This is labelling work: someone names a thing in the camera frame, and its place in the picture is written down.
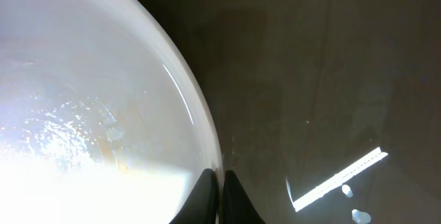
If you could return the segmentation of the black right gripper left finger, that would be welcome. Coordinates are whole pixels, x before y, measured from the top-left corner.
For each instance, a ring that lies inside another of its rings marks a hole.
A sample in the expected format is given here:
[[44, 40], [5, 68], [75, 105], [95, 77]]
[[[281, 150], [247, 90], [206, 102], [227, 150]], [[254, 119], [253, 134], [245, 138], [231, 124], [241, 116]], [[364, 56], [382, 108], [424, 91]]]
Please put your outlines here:
[[170, 224], [215, 224], [219, 187], [212, 169], [202, 171], [181, 210]]

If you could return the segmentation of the pink plate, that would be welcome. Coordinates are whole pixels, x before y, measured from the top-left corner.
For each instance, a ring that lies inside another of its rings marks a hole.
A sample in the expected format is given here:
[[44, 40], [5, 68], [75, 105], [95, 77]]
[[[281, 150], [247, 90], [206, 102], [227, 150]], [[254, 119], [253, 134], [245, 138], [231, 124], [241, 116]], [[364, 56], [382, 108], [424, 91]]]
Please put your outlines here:
[[169, 223], [206, 170], [209, 108], [137, 0], [1, 0], [2, 223]]

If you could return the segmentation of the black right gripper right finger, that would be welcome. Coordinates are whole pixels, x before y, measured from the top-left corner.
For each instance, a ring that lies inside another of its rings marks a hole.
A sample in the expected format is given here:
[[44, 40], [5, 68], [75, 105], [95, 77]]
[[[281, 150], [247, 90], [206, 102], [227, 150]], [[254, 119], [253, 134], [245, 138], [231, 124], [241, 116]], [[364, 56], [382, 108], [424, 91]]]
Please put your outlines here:
[[232, 170], [225, 172], [220, 211], [222, 224], [265, 224]]

